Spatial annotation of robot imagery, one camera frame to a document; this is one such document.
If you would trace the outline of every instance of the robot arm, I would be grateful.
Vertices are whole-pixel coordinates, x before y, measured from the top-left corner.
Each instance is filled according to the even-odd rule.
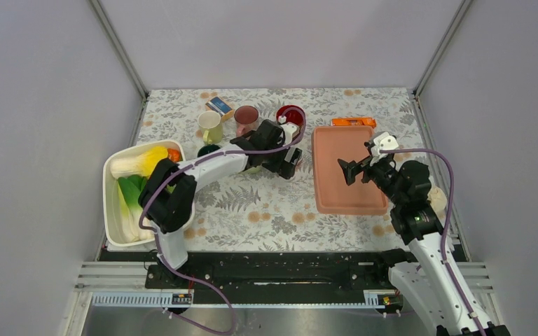
[[[365,146],[370,155],[360,162],[339,160],[345,182],[351,185],[363,173],[362,183],[374,182],[391,199],[395,232],[420,265],[409,263],[401,249],[386,251],[379,267],[381,276],[388,276],[403,293],[432,335],[510,335],[504,325],[492,324],[450,254],[452,246],[443,245],[446,232],[427,200],[432,186],[428,166],[410,160],[397,171],[394,154],[386,151],[399,145],[387,132],[375,135]]]
[[[233,139],[217,152],[180,163],[164,159],[156,165],[139,196],[139,204],[145,209],[164,181],[178,174],[169,184],[174,190],[162,190],[146,213],[156,229],[160,252],[172,268],[181,267],[188,258],[182,228],[191,217],[195,193],[223,177],[259,165],[290,179],[302,151],[294,147],[278,148],[291,142],[298,132],[298,127],[290,122],[278,125],[264,120],[256,131]]]

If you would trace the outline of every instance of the metal floor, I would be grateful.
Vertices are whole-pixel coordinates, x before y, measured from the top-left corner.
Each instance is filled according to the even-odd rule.
[[[177,319],[168,319],[161,309],[91,307],[84,336],[211,335]],[[370,309],[236,309],[234,335],[266,336],[429,336],[415,314],[383,319]],[[191,308],[184,313],[216,330],[230,327],[227,309]]]

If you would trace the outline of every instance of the pink cup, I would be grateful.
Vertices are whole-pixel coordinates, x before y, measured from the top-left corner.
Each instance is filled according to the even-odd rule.
[[[258,110],[253,106],[241,106],[234,112],[236,136],[240,137],[258,128]]]

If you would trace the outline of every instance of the white basket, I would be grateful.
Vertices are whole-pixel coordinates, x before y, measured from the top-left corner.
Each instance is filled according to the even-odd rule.
[[[110,244],[119,247],[127,246],[136,246],[149,242],[153,242],[152,239],[145,239],[140,241],[126,241],[125,235],[123,235],[123,229],[121,226],[122,221],[120,220],[120,207],[118,205],[118,187],[116,179],[110,173],[110,162],[117,158],[128,158],[141,155],[146,152],[148,149],[155,146],[164,146],[166,148],[177,149],[180,151],[180,156],[182,160],[186,160],[184,157],[184,151],[180,143],[173,140],[162,140],[144,143],[142,145],[133,146],[125,150],[121,150],[113,154],[111,157],[106,160],[104,163],[103,176],[102,176],[102,197],[104,204],[104,227],[106,228],[106,238]],[[191,217],[188,221],[182,226],[182,230],[186,229],[193,222],[195,216],[195,203],[193,203],[193,208],[191,209]]]

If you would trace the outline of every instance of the tray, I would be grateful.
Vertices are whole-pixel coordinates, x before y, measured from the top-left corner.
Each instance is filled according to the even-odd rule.
[[[155,146],[164,146],[166,148],[173,148],[180,151],[182,160],[186,160],[184,156],[184,150],[178,141],[174,140],[161,140],[153,141],[148,143],[143,143],[137,146],[129,147],[121,150],[120,152],[114,153],[111,157],[106,160],[104,163],[104,168],[102,170],[102,201],[104,204],[104,228],[106,229],[106,238],[113,244],[118,247],[129,247],[136,246],[141,244],[146,244],[153,242],[153,238],[139,240],[139,241],[126,241],[126,238],[122,234],[122,220],[120,219],[120,206],[118,205],[118,191],[117,191],[117,182],[116,179],[110,173],[110,161],[115,158],[126,158],[131,156],[137,156],[146,152],[148,149]],[[182,230],[188,228],[188,226],[193,222],[195,215],[195,203],[193,203],[193,208],[191,209],[191,217],[188,219],[182,226]]]
[[[317,210],[322,214],[375,215],[387,213],[389,202],[373,182],[361,175],[345,184],[337,159],[356,162],[368,156],[364,142],[373,134],[369,126],[325,126],[312,133]]]

